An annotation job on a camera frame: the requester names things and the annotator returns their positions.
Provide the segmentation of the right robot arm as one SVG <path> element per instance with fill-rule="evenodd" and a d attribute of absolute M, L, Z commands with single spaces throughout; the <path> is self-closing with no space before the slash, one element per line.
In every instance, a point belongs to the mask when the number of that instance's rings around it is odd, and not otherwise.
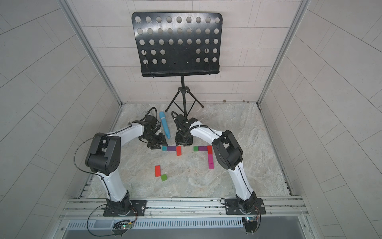
<path fill-rule="evenodd" d="M 193 138 L 198 137 L 212 146 L 219 165 L 226 169 L 234 183 L 238 208 L 244 214 L 260 212 L 256 193 L 252 189 L 243 166 L 243 150 L 233 133 L 229 130 L 218 131 L 202 124 L 195 118 L 187 119 L 183 115 L 171 112 L 176 124 L 176 145 L 190 146 Z"/>

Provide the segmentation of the dark purple block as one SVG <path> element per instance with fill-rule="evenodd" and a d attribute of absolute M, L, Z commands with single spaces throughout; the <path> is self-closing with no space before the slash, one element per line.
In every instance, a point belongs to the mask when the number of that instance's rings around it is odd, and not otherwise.
<path fill-rule="evenodd" d="M 176 146 L 167 146 L 166 151 L 176 151 L 177 147 Z"/>

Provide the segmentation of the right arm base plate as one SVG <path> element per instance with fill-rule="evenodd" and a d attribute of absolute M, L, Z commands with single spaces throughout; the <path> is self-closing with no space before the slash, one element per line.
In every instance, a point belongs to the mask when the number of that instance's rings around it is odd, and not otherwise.
<path fill-rule="evenodd" d="M 263 199 L 257 198 L 254 206 L 246 213 L 239 207 L 238 200 L 236 198 L 221 198 L 220 203 L 224 205 L 227 215 L 265 215 L 266 209 Z"/>

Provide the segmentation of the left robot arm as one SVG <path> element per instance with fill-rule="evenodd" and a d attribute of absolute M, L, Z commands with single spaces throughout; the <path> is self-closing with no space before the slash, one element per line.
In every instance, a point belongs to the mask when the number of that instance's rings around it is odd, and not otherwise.
<path fill-rule="evenodd" d="M 105 215 L 125 216 L 132 210 L 129 192 L 123 186 L 118 171 L 121 147 L 135 138 L 146 143 L 150 149 L 167 146 L 165 135 L 158 132 L 160 127 L 158 111 L 152 107 L 142 119 L 130 122 L 127 127 L 97 133 L 92 138 L 85 164 L 91 174 L 100 177 L 107 192 Z"/>

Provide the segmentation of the purple rectangular block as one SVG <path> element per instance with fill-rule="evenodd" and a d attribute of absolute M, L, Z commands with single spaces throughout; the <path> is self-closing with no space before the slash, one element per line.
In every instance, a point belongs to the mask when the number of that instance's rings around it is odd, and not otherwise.
<path fill-rule="evenodd" d="M 208 146 L 198 146 L 198 151 L 208 151 Z"/>

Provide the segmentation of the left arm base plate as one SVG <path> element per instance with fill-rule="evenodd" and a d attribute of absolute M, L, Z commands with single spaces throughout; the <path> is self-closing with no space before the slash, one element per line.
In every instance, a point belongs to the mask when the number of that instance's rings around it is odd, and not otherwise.
<path fill-rule="evenodd" d="M 144 216 L 146 200 L 124 200 L 113 202 L 106 200 L 106 206 L 102 207 L 104 217 Z"/>

